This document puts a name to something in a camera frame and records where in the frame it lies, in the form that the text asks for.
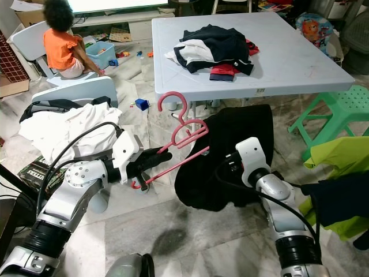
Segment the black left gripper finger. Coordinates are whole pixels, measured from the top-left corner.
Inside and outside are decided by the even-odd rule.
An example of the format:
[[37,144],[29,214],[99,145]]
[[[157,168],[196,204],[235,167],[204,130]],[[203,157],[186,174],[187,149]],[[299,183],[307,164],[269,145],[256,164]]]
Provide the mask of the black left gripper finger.
[[159,152],[161,147],[151,148],[144,151],[144,167],[154,168],[161,163],[165,163],[173,158],[172,153],[168,149]]

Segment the red pink plastic hanger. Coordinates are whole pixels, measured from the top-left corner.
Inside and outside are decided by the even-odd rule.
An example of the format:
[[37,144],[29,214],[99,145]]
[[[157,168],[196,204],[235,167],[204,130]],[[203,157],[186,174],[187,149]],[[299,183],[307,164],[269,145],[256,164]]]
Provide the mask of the red pink plastic hanger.
[[[203,136],[205,136],[206,134],[209,133],[208,126],[206,125],[206,122],[203,121],[202,119],[197,119],[197,118],[185,119],[185,116],[188,114],[188,111],[191,108],[194,108],[195,105],[188,102],[185,99],[185,96],[182,95],[179,92],[169,91],[166,94],[164,94],[163,96],[161,96],[161,98],[159,98],[158,102],[156,103],[156,107],[158,108],[159,111],[163,110],[163,101],[166,100],[166,98],[168,98],[169,96],[176,96],[177,98],[179,98],[179,100],[181,100],[181,102],[182,102],[183,108],[180,111],[180,113],[176,116],[176,119],[179,122],[179,124],[177,125],[176,129],[172,132],[171,139],[170,139],[169,143],[164,145],[164,146],[161,146],[161,150],[159,152],[163,151],[164,149],[169,149],[169,148],[171,148],[171,146],[175,146],[179,149],[184,148],[185,146],[188,146],[190,144],[195,143],[196,140],[200,139],[201,137],[203,137]],[[193,128],[192,130],[188,129],[186,131],[187,136],[178,141],[176,139],[176,137],[177,137],[177,134],[179,133],[179,131],[181,129],[184,129],[184,128],[186,128],[190,125],[193,125],[193,124],[199,124],[199,127],[198,128]],[[146,183],[148,184],[148,188],[134,188],[134,189],[139,190],[140,192],[147,192],[149,190],[149,185],[150,185],[151,182],[155,181],[159,177],[162,177],[162,176],[170,173],[174,169],[180,168],[183,164],[189,163],[189,161],[192,161],[192,159],[197,158],[200,155],[206,155],[206,153],[208,153],[208,151],[210,151],[210,148],[208,146],[206,146],[205,148],[203,148],[203,149],[197,151],[196,153],[194,153],[193,155],[188,156],[186,159],[179,162],[178,164],[175,164],[171,168],[166,169],[166,170],[162,171],[161,173],[156,174],[154,177],[147,177],[147,175],[144,172],[144,177],[147,178]]]

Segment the white garment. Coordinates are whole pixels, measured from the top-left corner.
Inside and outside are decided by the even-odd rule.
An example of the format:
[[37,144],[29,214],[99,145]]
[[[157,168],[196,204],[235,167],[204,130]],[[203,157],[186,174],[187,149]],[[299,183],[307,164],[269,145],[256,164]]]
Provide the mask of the white garment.
[[[40,111],[20,123],[19,134],[52,162],[77,136],[102,122],[119,122],[122,111],[106,103],[85,104],[66,113]],[[114,127],[102,126],[81,138],[69,148],[58,164],[74,158],[95,155],[112,148],[116,140]]]

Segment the black green printed box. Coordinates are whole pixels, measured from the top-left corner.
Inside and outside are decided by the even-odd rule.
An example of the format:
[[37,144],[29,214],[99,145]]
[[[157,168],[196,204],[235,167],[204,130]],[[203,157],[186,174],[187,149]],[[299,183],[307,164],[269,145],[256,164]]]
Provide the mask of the black green printed box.
[[[32,163],[25,166],[18,172],[18,177],[30,188],[38,191],[44,181],[48,170],[48,161],[43,156],[37,156]],[[57,169],[55,176],[47,183],[45,188],[46,198],[49,198],[59,187],[63,180],[66,168]]]

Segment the grey robot left foot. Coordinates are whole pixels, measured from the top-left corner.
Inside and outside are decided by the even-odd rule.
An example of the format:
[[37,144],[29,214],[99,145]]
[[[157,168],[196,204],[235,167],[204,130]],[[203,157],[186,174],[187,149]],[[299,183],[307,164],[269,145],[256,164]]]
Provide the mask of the grey robot left foot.
[[155,264],[148,253],[124,255],[113,263],[105,277],[155,277]]

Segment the light blue child chair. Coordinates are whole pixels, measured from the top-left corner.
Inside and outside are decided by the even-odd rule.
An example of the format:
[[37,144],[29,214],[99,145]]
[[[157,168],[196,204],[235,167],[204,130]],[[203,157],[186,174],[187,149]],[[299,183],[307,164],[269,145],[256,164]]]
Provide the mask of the light blue child chair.
[[51,87],[58,87],[59,85],[71,85],[79,81],[99,77],[96,72],[88,72],[79,77],[66,78],[61,76],[56,70],[50,69],[45,60],[47,52],[43,42],[43,35],[49,28],[47,22],[41,21],[19,30],[11,35],[9,39],[9,42],[17,48],[18,52],[26,60],[30,68],[30,74],[35,74],[35,76],[32,76],[34,81],[45,77]]
[[31,104],[25,109],[24,116],[31,116],[32,106],[37,102],[66,99],[84,105],[100,97],[109,98],[109,106],[118,107],[118,93],[111,77],[92,77],[75,84],[61,85],[54,89],[47,89],[32,97]]

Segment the lime green shirt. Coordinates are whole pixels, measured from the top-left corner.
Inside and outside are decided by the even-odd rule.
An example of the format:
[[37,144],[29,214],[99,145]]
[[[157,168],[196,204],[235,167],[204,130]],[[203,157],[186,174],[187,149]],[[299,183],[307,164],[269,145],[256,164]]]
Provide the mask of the lime green shirt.
[[[308,169],[319,164],[332,166],[329,179],[369,171],[369,136],[340,137],[313,146],[307,153],[304,166]],[[322,226],[337,233],[341,240],[348,240],[369,230],[369,219],[354,216],[331,225],[324,223]]]

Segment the blue plastic toy bin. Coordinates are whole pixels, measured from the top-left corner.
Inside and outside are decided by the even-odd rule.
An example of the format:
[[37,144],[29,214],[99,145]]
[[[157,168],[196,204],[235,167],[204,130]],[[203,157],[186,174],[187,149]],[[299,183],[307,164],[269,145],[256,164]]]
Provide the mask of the blue plastic toy bin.
[[109,61],[117,59],[114,44],[103,40],[88,45],[85,52],[100,69],[105,69],[109,66]]

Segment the light blue plastic table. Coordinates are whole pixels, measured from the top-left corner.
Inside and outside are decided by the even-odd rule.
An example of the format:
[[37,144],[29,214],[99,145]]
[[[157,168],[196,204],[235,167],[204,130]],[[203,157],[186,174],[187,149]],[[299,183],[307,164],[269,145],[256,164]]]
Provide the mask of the light blue plastic table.
[[[348,72],[274,12],[155,18],[151,24],[157,97],[169,91],[182,93],[190,102],[314,94],[346,91],[354,84]],[[185,30],[207,25],[234,28],[257,45],[260,51],[251,57],[255,69],[250,76],[239,73],[233,82],[211,81],[209,69],[190,73],[164,56]]]

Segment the black clothing pile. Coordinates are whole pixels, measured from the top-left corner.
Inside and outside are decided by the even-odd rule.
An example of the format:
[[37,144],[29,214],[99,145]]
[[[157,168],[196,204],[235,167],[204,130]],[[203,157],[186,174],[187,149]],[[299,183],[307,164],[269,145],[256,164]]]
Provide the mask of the black clothing pile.
[[250,76],[254,69],[250,57],[259,52],[258,47],[238,30],[224,29],[214,25],[208,25],[195,31],[185,30],[179,44],[193,44],[208,47],[211,50],[214,62],[192,62],[183,67],[190,73],[226,63]]

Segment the green plastic stool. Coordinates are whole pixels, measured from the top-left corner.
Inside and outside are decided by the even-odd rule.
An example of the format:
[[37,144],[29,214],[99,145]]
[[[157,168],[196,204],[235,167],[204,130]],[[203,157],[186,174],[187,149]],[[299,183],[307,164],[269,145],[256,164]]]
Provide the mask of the green plastic stool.
[[[329,108],[329,114],[311,114],[320,102]],[[303,122],[314,119],[324,119],[325,122],[317,136],[311,137]],[[353,85],[349,90],[342,92],[319,93],[288,131],[298,131],[303,137],[307,149],[303,152],[302,158],[306,160],[311,158],[311,147],[334,140],[342,131],[348,136],[353,136],[353,131],[349,127],[351,122],[369,122],[369,90],[361,85]]]

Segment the white television stand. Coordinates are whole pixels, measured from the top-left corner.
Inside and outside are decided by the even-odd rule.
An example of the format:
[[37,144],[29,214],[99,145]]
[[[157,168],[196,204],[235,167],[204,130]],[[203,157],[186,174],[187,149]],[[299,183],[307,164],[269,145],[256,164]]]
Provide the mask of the white television stand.
[[131,31],[133,42],[141,42],[142,40],[151,40],[152,29],[151,21],[154,18],[174,17],[173,13],[163,13],[158,10],[147,12],[119,13],[109,16],[84,16],[81,21],[74,24],[74,28],[88,27],[107,24],[123,24],[127,23]]

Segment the child in orange top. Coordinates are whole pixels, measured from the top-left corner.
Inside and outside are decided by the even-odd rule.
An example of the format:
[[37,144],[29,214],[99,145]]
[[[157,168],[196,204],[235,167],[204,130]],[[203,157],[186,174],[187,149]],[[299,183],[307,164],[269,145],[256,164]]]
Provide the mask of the child in orange top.
[[45,0],[43,13],[50,27],[44,33],[48,67],[69,79],[87,72],[104,76],[104,72],[85,53],[82,37],[69,33],[74,24],[74,14],[67,0]]

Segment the flat brown cardboard piece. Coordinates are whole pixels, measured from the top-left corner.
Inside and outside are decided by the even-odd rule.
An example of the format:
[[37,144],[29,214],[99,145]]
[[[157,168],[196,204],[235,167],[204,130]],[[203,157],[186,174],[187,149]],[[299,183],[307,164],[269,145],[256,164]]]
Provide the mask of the flat brown cardboard piece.
[[29,90],[29,80],[11,82],[5,74],[0,75],[0,97],[21,94]]

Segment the blue lion print cushion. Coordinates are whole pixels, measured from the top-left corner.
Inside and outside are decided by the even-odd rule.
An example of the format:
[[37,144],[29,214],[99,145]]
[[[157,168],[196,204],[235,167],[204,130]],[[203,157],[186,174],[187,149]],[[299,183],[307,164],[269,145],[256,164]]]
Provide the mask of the blue lion print cushion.
[[313,13],[303,13],[297,17],[295,28],[312,43],[327,39],[334,30],[329,20]]

